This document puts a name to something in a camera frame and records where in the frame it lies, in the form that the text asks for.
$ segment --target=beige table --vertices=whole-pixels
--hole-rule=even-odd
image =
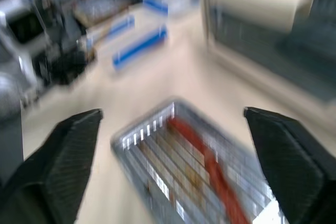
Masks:
[[[168,22],[169,39],[115,75],[106,57],[98,56],[86,76],[71,89],[53,89],[23,120],[24,155],[30,155],[54,125],[79,112],[102,108],[96,155],[77,223],[152,223],[134,188],[110,151],[111,137],[157,104],[172,97],[192,103],[246,145],[253,143],[243,118],[245,106],[256,106],[297,118],[263,93],[208,57],[199,11]],[[329,150],[332,138],[307,125]]]

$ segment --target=table surface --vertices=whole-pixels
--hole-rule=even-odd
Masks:
[[[92,173],[77,223],[154,223],[111,152],[110,140],[117,131],[171,97],[190,102],[251,152],[254,147],[243,117],[245,106],[298,119],[209,57],[200,10],[168,20],[167,27],[167,41],[122,72],[113,73],[111,64],[106,64],[108,55],[98,55],[98,61],[71,88],[52,89],[23,116],[27,158],[57,122],[86,110],[103,109]],[[331,153],[336,153],[331,136],[300,120]]]

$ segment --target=red object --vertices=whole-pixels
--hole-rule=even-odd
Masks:
[[[210,175],[210,183],[214,187],[220,200],[225,205],[231,224],[249,224],[249,221],[239,204],[237,196],[230,187],[230,184],[226,181],[212,150],[203,143],[202,139],[193,128],[184,121],[178,118],[168,119],[168,126],[175,128],[204,155],[205,169]]]

